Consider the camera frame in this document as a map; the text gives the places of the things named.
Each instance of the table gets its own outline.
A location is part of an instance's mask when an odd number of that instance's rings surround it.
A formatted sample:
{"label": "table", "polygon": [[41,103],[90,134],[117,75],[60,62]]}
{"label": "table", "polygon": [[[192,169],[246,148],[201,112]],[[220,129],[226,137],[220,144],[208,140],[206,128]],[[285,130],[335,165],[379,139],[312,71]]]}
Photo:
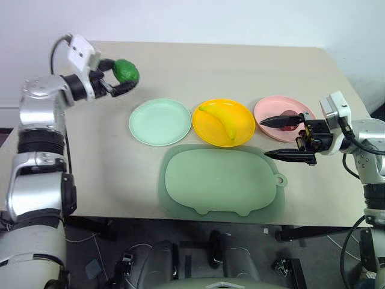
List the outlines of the table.
{"label": "table", "polygon": [[[319,100],[341,90],[353,119],[369,117],[357,93],[318,48],[96,42],[103,57],[126,58],[141,74],[138,87],[116,99],[77,103],[67,110],[73,174],[78,188],[76,216],[170,219],[158,205],[158,174],[167,147],[144,145],[128,130],[130,113],[144,101],[172,98],[191,112],[212,98],[229,98],[253,110],[266,96],[305,103],[322,118]],[[203,144],[193,129],[179,143]],[[0,199],[4,200],[16,151],[13,131],[0,149]],[[246,143],[263,150],[295,148],[259,128]],[[361,183],[342,167],[342,154],[318,155],[318,164],[276,161],[286,175],[286,206],[272,224],[351,226],[365,207]],[[351,158],[348,165],[354,167]]]}

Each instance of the green placemat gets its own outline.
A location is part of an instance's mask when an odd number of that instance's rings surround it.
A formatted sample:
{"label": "green placemat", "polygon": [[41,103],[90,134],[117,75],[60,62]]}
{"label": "green placemat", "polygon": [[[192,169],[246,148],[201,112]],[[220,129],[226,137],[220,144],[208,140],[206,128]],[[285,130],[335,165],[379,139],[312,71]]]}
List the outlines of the green placemat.
{"label": "green placemat", "polygon": [[[211,145],[204,144],[182,144],[180,146],[174,146],[167,151],[161,165],[161,172],[159,175],[159,203],[161,208],[170,216],[177,219],[187,220],[200,220],[200,221],[213,221],[213,222],[238,222],[238,223],[268,223],[278,218],[281,215],[285,207],[285,192],[283,187],[277,187],[276,198],[265,208],[254,210],[248,216],[242,217],[235,212],[219,212],[210,211],[205,215],[200,215],[195,209],[181,205],[173,200],[167,192],[165,185],[165,173],[166,168],[170,160],[177,154],[195,149],[221,149]],[[263,151],[249,146],[240,146],[231,150],[244,151],[251,154],[255,154],[258,157],[263,158],[274,174],[278,174],[278,168],[274,164],[273,160],[266,157]]]}

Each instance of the banana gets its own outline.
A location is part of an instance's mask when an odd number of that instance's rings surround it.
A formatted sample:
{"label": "banana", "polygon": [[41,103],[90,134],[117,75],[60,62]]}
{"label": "banana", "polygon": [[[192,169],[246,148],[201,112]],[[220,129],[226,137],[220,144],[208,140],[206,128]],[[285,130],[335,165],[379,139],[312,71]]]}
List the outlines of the banana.
{"label": "banana", "polygon": [[227,112],[226,110],[224,110],[223,108],[215,104],[199,107],[199,110],[202,110],[216,117],[222,123],[227,136],[231,140],[235,139],[236,128],[233,122],[233,116],[229,112]]}

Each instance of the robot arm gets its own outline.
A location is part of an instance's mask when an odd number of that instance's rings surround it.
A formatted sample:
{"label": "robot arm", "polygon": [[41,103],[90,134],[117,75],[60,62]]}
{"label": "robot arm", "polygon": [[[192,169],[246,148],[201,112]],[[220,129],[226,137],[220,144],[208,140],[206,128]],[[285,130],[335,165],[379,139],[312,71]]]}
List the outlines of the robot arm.
{"label": "robot arm", "polygon": [[321,101],[325,120],[312,120],[308,113],[275,116],[261,125],[281,128],[303,122],[305,130],[296,139],[298,149],[266,152],[283,161],[316,164],[315,154],[352,154],[364,186],[365,220],[373,228],[362,231],[362,264],[377,272],[376,289],[385,288],[385,122],[378,119],[351,121],[350,108],[341,92]]}
{"label": "robot arm", "polygon": [[76,187],[64,154],[64,111],[80,99],[92,101],[132,90],[138,80],[107,84],[104,72],[115,61],[80,36],[68,36],[73,75],[51,75],[22,87],[18,154],[6,198],[15,222],[0,234],[0,280],[4,288],[67,288],[63,218],[76,210]]}

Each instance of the yellow plate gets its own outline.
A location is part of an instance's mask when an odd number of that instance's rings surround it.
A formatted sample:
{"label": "yellow plate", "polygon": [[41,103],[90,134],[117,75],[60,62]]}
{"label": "yellow plate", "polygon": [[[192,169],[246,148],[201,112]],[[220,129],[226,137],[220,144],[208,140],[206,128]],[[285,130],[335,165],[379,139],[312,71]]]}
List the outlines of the yellow plate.
{"label": "yellow plate", "polygon": [[[233,115],[236,128],[234,140],[229,138],[219,119],[199,110],[199,107],[211,104],[219,105]],[[192,116],[192,125],[204,141],[223,148],[244,144],[251,139],[255,131],[255,120],[251,112],[244,105],[230,99],[211,99],[200,104]]]}

